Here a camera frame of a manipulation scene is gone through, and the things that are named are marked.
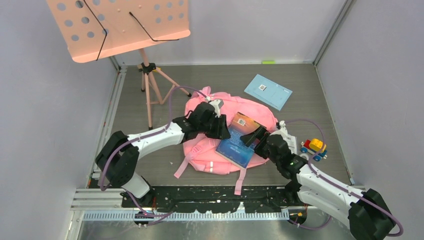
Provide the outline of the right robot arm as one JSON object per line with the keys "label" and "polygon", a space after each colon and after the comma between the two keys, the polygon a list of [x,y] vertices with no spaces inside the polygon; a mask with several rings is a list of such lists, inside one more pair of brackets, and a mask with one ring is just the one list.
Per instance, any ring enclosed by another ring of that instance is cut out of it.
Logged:
{"label": "right robot arm", "polygon": [[273,162],[290,182],[285,198],[291,205],[312,205],[343,223],[357,240],[383,240],[392,236],[391,230],[403,227],[391,214],[383,197],[375,190],[362,191],[345,185],[314,167],[308,160],[293,153],[283,129],[273,133],[260,126],[242,135],[247,146],[254,145],[258,156]]}

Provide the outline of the blue orange paperback book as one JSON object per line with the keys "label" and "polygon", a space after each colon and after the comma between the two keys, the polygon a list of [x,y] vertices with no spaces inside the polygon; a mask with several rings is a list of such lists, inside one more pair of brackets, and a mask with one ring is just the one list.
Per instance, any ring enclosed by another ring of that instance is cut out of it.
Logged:
{"label": "blue orange paperback book", "polygon": [[248,137],[249,146],[242,141],[241,137],[256,131],[261,124],[252,118],[237,112],[229,126],[230,138],[220,141],[215,152],[224,159],[239,168],[246,169],[254,155],[254,148],[259,142],[256,138]]}

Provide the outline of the pink student backpack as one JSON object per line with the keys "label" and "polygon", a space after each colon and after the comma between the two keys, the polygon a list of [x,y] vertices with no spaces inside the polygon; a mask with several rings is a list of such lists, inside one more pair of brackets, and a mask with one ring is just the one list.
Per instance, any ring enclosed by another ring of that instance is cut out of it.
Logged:
{"label": "pink student backpack", "polygon": [[[226,115],[228,128],[235,114],[240,112],[271,132],[277,130],[277,118],[268,107],[239,96],[232,96],[227,92],[212,93],[210,86],[203,87],[199,93],[195,92],[193,97],[185,104],[184,112],[188,113],[194,110],[206,97],[223,100],[224,105],[221,107],[220,112]],[[219,139],[208,138],[203,133],[200,133],[196,138],[183,143],[184,160],[174,173],[174,176],[179,178],[188,165],[191,165],[196,171],[217,175],[227,175],[231,172],[239,171],[240,174],[235,184],[234,194],[241,195],[247,169],[260,166],[266,163],[267,159],[254,153],[247,168],[239,168],[215,152],[220,142],[221,140]]]}

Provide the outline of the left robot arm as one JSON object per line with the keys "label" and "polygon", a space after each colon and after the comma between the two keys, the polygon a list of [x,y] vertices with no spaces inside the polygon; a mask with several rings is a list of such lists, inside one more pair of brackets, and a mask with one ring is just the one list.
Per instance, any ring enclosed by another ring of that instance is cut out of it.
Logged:
{"label": "left robot arm", "polygon": [[203,101],[188,115],[143,133],[114,132],[95,158],[101,169],[101,190],[107,189],[105,180],[108,180],[112,187],[126,190],[141,207],[148,207],[154,197],[150,184],[135,172],[138,160],[165,147],[193,140],[199,134],[210,139],[229,139],[227,118],[220,112],[223,104],[221,99]]}

